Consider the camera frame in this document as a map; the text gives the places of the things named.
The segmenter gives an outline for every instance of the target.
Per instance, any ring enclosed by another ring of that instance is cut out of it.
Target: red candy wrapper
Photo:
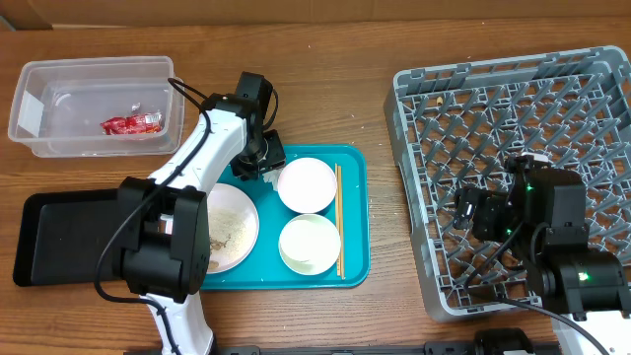
[[[114,117],[101,123],[105,134],[156,133],[162,130],[160,112],[134,114],[129,117]]]

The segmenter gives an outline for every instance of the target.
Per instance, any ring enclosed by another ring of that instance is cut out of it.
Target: transparent container
[[[9,138],[38,157],[96,157],[173,153],[184,118],[183,97],[167,82],[166,56],[30,62],[11,106]],[[101,123],[159,111],[156,133],[106,135]]]

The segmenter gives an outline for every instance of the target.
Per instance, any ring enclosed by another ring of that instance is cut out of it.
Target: wooden table
[[[115,187],[169,158],[39,159],[4,133],[25,63],[122,55],[167,55],[180,78],[208,94],[232,92],[243,70],[264,74],[280,95],[274,125],[284,143],[350,143],[368,161],[368,279],[350,290],[204,292],[204,313],[221,345],[421,344],[472,339],[478,329],[501,326],[552,340],[550,321],[532,313],[457,323],[427,316],[382,105],[402,69],[605,44],[631,53],[631,19],[19,32],[0,34],[0,43],[0,353],[120,354],[159,346],[146,307],[107,303],[91,284],[19,288],[11,278],[27,197]],[[187,105],[184,137],[196,119]],[[122,282],[106,286],[127,294]]]

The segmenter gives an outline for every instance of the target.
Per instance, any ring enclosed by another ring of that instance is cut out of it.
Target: gray dish rack
[[[631,281],[631,66],[605,46],[403,70],[384,111],[410,212],[423,301],[438,321],[510,309],[470,297],[466,277],[499,246],[452,228],[464,185],[508,190],[503,162],[545,154],[588,187],[591,246]],[[479,291],[540,304],[508,253],[474,281]]]

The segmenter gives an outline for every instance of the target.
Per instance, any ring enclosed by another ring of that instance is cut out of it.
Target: teal tray
[[[245,192],[258,210],[260,230],[252,252],[231,270],[206,275],[202,290],[280,290],[324,287],[355,287],[368,276],[371,268],[371,243],[368,218],[368,185],[366,160],[356,148],[348,145],[287,145],[287,163],[299,158],[317,158],[332,169],[342,167],[344,193],[344,256],[346,279],[337,276],[336,264],[316,276],[299,275],[280,258],[278,237],[285,224],[298,214],[287,208],[270,182],[262,178],[241,181],[227,168],[219,182]],[[333,204],[324,216],[335,223]]]

